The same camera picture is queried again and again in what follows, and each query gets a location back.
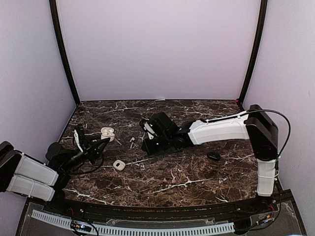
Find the white earbud charging case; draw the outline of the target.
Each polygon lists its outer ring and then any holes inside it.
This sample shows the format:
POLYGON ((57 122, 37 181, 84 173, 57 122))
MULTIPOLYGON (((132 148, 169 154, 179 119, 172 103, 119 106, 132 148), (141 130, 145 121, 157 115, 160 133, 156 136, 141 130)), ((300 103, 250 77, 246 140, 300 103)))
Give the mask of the white earbud charging case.
POLYGON ((100 136, 100 139, 101 140, 104 140, 104 139, 107 139, 109 138, 109 142, 112 142, 114 141, 115 139, 115 133, 114 133, 114 128, 111 128, 111 127, 103 127, 101 128, 101 136, 100 136))

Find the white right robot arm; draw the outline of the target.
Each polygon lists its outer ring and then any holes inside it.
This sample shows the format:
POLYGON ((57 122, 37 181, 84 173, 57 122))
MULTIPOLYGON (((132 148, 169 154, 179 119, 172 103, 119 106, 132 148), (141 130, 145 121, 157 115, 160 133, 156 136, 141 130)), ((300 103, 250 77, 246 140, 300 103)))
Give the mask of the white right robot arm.
POLYGON ((258 197, 252 201, 251 209, 255 213, 262 213, 269 207, 279 157, 279 130, 267 115, 267 110, 252 105, 248 111, 235 115, 198 119, 182 126, 173 122, 166 113, 160 112, 152 115, 150 119, 142 119, 139 125, 148 135, 141 147, 148 155, 180 151, 216 141, 249 140, 258 162, 258 197))

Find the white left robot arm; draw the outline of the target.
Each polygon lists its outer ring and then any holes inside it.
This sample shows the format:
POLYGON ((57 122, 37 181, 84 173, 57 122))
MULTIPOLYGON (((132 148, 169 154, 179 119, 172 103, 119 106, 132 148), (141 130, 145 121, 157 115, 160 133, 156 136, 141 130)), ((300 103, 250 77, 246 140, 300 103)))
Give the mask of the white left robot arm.
POLYGON ((50 144, 46 153, 48 164, 15 149, 4 141, 0 144, 0 190, 50 202, 58 214, 69 211, 69 202, 61 196, 72 176, 85 175, 79 169, 104 158, 105 147, 115 138, 114 129, 103 127, 101 134, 88 137, 80 126, 73 131, 76 149, 66 149, 60 143, 50 144))

